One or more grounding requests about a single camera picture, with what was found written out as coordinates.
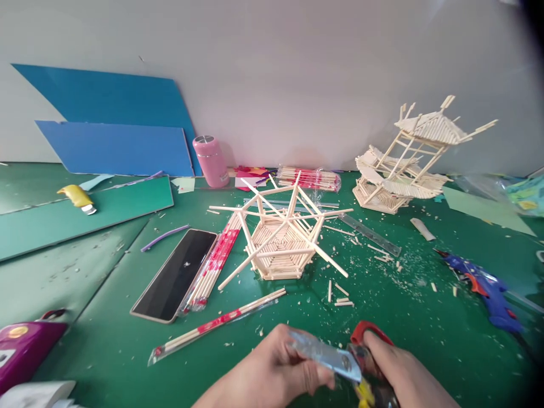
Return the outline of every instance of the packaged chopstick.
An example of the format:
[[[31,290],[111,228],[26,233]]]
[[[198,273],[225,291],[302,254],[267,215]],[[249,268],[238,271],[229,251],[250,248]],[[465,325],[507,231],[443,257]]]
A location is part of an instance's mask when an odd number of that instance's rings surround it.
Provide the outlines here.
[[[338,193],[342,182],[340,175],[323,168],[310,170],[281,165],[278,168],[276,179],[278,185],[290,186],[300,173],[299,186],[304,189],[322,190]]]
[[[179,349],[182,349],[183,347],[201,338],[203,335],[218,328],[219,326],[224,325],[225,323],[236,321],[256,311],[259,311],[264,307],[277,303],[277,298],[285,295],[286,293],[287,292],[285,288],[281,288],[280,290],[272,292],[260,299],[254,300],[253,302],[248,303],[245,306],[235,309],[230,313],[222,314],[218,318],[213,319],[212,321],[203,324],[196,329],[193,329],[175,339],[168,341],[167,343],[159,347],[154,348],[151,352],[149,360],[147,361],[147,366],[152,366],[166,356],[178,351]]]
[[[177,311],[179,315],[186,315],[190,311],[199,312],[206,307],[208,298],[215,286],[219,274],[231,253],[232,247],[240,232],[241,224],[236,216],[228,221],[223,232],[219,235],[214,249],[204,263],[204,266],[194,278],[191,288],[185,294]]]

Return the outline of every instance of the black phone screen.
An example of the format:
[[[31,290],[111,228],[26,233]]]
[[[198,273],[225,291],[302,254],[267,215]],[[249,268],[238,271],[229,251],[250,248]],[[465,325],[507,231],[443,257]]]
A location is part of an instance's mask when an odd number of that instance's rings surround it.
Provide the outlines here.
[[[172,320],[216,237],[211,232],[188,230],[132,311]]]

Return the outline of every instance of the red scissors handle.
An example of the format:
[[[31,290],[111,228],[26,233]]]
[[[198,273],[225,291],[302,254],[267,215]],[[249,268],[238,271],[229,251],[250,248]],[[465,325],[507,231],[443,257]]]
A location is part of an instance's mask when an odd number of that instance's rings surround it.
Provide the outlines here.
[[[393,342],[387,335],[380,330],[378,326],[376,326],[374,323],[362,320],[359,322],[355,330],[353,331],[353,334],[351,335],[351,342],[356,345],[362,345],[363,344],[363,334],[367,330],[372,330],[379,338],[381,338],[384,342],[387,344],[394,346]]]

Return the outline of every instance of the wooden pagoda model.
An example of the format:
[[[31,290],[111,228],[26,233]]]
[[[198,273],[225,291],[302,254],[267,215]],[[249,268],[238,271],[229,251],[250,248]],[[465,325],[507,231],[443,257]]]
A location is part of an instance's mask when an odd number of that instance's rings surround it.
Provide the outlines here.
[[[455,124],[458,117],[450,120],[444,116],[444,110],[454,99],[455,96],[449,95],[438,112],[420,114],[413,118],[408,116],[415,103],[408,112],[404,104],[399,121],[395,123],[400,131],[387,151],[382,153],[369,146],[364,155],[355,158],[361,178],[357,180],[353,193],[361,207],[396,214],[412,198],[432,198],[442,192],[444,183],[451,180],[427,171],[451,146],[472,140],[472,136],[489,129],[497,122],[494,120],[466,134]],[[403,152],[400,157],[395,158],[390,154],[397,145],[403,148]],[[418,162],[423,155],[429,155],[430,159],[421,168]]]
[[[270,178],[274,189],[262,192],[257,191],[242,179],[255,193],[255,196],[243,207],[210,206],[213,210],[234,211],[240,219],[248,243],[246,247],[248,258],[219,285],[219,290],[222,290],[249,263],[252,265],[252,270],[257,271],[262,279],[299,279],[304,267],[311,262],[316,252],[347,277],[347,273],[317,245],[317,239],[326,216],[347,213],[353,209],[322,212],[299,187],[299,178],[300,173],[293,185],[280,188]],[[289,206],[286,209],[278,210],[266,199],[266,196],[286,191],[292,191]],[[255,202],[258,212],[248,211]],[[300,202],[310,215],[300,215],[295,212],[297,202]],[[249,233],[248,225],[242,215],[259,217],[260,220],[253,234]]]

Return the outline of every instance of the blue glue gun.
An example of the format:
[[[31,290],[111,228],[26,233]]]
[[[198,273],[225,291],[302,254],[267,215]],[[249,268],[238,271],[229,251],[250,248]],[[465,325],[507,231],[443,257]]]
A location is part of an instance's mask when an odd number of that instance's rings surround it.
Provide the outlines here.
[[[502,280],[464,258],[437,249],[435,251],[442,256],[459,281],[465,283],[471,281],[472,291],[482,295],[489,312],[489,321],[493,326],[510,333],[523,331],[523,326],[512,312],[510,303],[503,296],[503,292],[508,288]]]

